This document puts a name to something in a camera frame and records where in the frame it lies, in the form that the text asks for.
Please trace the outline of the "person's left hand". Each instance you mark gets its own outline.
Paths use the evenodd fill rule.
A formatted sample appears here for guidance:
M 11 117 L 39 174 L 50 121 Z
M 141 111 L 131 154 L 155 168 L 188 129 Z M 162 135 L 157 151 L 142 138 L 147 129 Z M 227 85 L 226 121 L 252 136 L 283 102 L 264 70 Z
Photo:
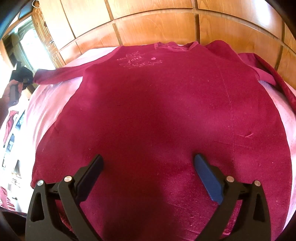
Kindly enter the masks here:
M 18 102 L 18 99 L 21 95 L 22 90 L 23 90 L 23 83 L 13 79 L 6 86 L 1 99 L 4 101 L 5 105 L 8 108 L 11 106 L 14 106 Z

